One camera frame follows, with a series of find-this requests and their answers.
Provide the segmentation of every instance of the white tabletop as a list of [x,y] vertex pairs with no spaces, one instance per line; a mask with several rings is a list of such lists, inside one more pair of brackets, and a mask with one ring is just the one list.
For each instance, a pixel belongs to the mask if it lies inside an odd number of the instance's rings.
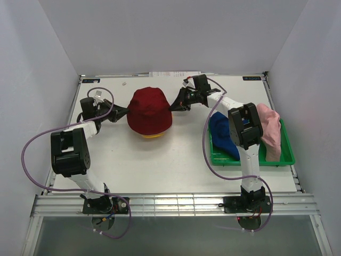
[[[262,81],[243,81],[241,76],[214,76],[236,101],[254,104],[269,100]],[[101,78],[100,83],[82,83],[71,122],[81,112],[79,101],[89,89],[101,86],[109,89],[115,104],[127,107],[137,89],[159,87],[169,104],[175,100],[182,79],[179,77]],[[111,101],[107,92],[102,96]],[[214,176],[202,156],[201,138],[210,109],[196,104],[191,111],[174,112],[173,126],[165,135],[145,139],[130,129],[127,118],[117,123],[105,121],[99,134],[88,139],[93,170],[112,193],[239,193],[240,181],[225,181]],[[206,152],[209,156],[208,139]],[[227,177],[241,176],[240,166],[214,166]],[[273,192],[295,192],[290,166],[261,166],[261,177]],[[77,188],[73,181],[57,175],[55,188]]]

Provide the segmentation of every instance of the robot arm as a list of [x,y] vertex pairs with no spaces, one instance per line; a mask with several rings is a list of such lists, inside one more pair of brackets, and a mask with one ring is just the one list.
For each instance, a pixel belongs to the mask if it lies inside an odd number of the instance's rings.
[[[88,120],[107,113],[111,102],[100,99],[99,92],[94,98],[88,97],[80,101],[83,120]],[[129,112],[127,108],[113,106],[111,113],[103,119],[88,121],[62,132],[51,134],[51,163],[56,174],[61,174],[74,181],[80,188],[109,193],[105,183],[101,182],[90,169],[90,154],[87,139],[99,133],[101,123],[108,119],[116,122]],[[81,195],[86,205],[102,213],[110,212],[113,203],[109,196],[94,193]]]
[[[256,106],[253,103],[243,104],[226,97],[220,90],[211,89],[206,75],[193,77],[193,85],[184,80],[184,88],[170,106],[170,111],[186,111],[191,104],[201,103],[229,118],[230,136],[236,145],[241,163],[242,176],[259,177],[258,150],[263,135]],[[257,178],[245,178],[241,183],[241,202],[246,209],[254,209],[265,200],[265,189]]]

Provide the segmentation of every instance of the white enclosure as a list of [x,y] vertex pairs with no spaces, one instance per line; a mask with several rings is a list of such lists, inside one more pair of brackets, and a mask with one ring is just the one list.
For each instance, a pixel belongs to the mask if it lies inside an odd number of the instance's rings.
[[270,70],[307,0],[39,0],[79,75]]
[[[0,255],[20,255],[41,193],[22,171],[21,149],[37,133],[66,124],[79,75],[171,70],[269,71],[298,178],[314,194],[333,253],[341,255],[340,1],[0,0],[0,38]],[[48,135],[30,146],[26,160],[45,184]]]

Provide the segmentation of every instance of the red hat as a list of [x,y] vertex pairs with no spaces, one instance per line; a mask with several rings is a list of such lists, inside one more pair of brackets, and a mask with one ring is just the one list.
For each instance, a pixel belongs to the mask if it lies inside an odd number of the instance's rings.
[[128,109],[128,125],[139,134],[159,134],[172,125],[169,103],[160,88],[146,87],[137,90]]

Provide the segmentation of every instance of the pink hat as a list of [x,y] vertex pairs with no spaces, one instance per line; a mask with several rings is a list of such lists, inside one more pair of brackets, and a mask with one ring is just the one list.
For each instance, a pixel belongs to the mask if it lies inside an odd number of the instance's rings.
[[267,105],[260,103],[257,111],[263,128],[262,141],[266,146],[267,162],[278,162],[281,157],[281,123],[279,114]]

